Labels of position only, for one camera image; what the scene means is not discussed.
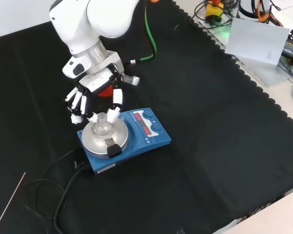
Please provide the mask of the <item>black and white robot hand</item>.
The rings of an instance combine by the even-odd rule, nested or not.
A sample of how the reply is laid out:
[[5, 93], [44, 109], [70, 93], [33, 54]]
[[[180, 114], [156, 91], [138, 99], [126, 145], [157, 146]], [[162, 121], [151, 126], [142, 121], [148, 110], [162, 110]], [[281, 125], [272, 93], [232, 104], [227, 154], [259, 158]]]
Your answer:
[[99, 115], [90, 111], [92, 95], [98, 95], [108, 87], [113, 87], [113, 107], [108, 109], [106, 120], [114, 123], [119, 117], [123, 104], [123, 92], [120, 87], [122, 75], [114, 64], [109, 64], [102, 70], [88, 74], [75, 81], [75, 87], [66, 96], [64, 102], [71, 112], [71, 122], [81, 123], [84, 118], [92, 123], [99, 120]]

